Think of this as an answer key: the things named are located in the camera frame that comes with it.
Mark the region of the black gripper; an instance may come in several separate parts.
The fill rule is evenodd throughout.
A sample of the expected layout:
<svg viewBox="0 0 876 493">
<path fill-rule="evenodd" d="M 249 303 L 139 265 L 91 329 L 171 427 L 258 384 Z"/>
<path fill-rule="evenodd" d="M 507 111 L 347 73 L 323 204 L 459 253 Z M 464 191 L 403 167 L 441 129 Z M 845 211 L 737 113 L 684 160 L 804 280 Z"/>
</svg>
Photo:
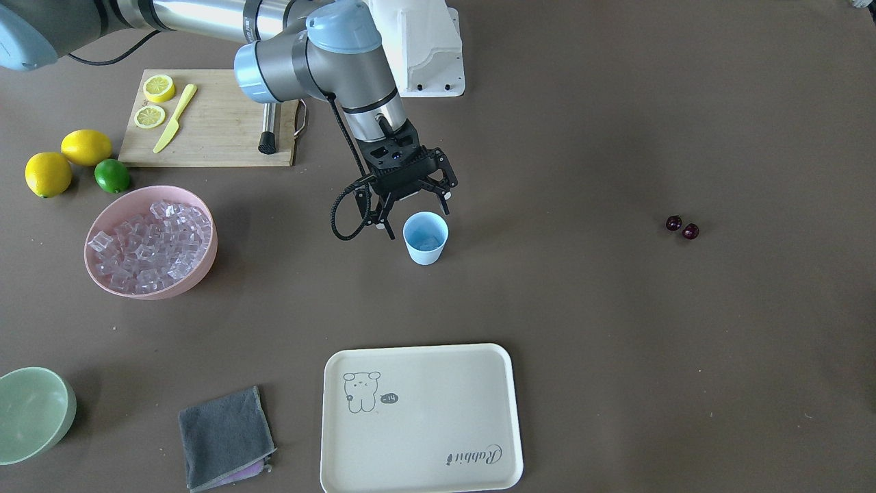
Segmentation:
<svg viewBox="0 0 876 493">
<path fill-rule="evenodd" d="M 371 175 L 373 190 L 366 199 L 366 225 L 385 230 L 390 240 L 396 235 L 389 215 L 396 200 L 419 190 L 438 197 L 443 214 L 450 214 L 448 200 L 457 187 L 456 173 L 441 149 L 420 144 L 418 131 L 404 122 L 396 131 L 378 140 L 357 141 Z"/>
</svg>

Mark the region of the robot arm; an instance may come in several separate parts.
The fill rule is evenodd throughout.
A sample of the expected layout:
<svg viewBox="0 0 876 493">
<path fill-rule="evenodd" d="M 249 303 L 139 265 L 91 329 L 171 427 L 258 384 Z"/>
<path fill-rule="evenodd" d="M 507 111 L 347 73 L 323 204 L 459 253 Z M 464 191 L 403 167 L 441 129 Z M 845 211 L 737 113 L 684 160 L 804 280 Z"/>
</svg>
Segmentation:
<svg viewBox="0 0 876 493">
<path fill-rule="evenodd" d="M 366 3 L 3 1 L 2 66 L 35 70 L 124 28 L 239 41 L 235 78 L 251 100 L 329 102 L 360 168 L 344 194 L 356 194 L 362 227 L 392 234 L 392 207 L 422 190 L 450 210 L 450 160 L 420 144 Z"/>
</svg>

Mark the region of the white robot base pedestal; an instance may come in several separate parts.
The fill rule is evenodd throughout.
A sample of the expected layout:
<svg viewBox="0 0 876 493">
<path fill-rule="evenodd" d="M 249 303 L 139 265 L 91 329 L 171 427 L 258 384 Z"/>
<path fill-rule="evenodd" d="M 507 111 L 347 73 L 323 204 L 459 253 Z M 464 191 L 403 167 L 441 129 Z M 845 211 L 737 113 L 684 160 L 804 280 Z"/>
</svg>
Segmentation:
<svg viewBox="0 0 876 493">
<path fill-rule="evenodd" d="M 403 98 L 464 94 L 463 43 L 457 10 L 444 1 L 368 1 Z"/>
</svg>

